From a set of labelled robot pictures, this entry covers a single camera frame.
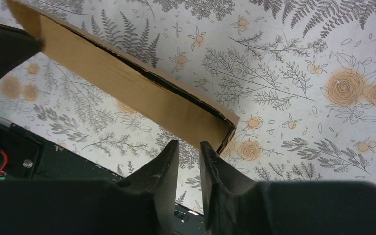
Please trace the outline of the brown cardboard paper box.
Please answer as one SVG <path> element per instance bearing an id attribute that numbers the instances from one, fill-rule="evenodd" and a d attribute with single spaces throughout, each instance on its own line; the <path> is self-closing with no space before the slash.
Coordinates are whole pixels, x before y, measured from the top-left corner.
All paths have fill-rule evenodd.
<path id="1" fill-rule="evenodd" d="M 45 11 L 8 1 L 16 21 L 42 43 L 42 53 L 132 107 L 195 148 L 221 153 L 239 117 L 184 83 Z"/>

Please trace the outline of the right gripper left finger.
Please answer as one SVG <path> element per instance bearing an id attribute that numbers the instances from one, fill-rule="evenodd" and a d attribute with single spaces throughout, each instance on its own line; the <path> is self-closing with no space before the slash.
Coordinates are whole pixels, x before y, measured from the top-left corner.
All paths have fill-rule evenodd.
<path id="1" fill-rule="evenodd" d="M 179 142 L 171 140 L 146 165 L 118 181 L 119 230 L 123 235 L 171 235 Z"/>

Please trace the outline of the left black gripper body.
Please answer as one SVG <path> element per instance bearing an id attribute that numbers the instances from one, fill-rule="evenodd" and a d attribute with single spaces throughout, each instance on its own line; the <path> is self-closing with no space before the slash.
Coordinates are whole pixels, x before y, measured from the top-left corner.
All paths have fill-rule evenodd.
<path id="1" fill-rule="evenodd" d="M 0 24 L 0 79 L 41 49 L 42 43 L 26 31 Z"/>

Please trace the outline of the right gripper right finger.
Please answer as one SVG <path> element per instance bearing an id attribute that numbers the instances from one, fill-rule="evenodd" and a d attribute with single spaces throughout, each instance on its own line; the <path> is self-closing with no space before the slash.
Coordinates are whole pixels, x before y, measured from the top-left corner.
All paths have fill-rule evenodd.
<path id="1" fill-rule="evenodd" d="M 211 145 L 200 143 L 200 177 L 208 232 L 258 232 L 254 215 L 258 185 L 224 161 Z"/>

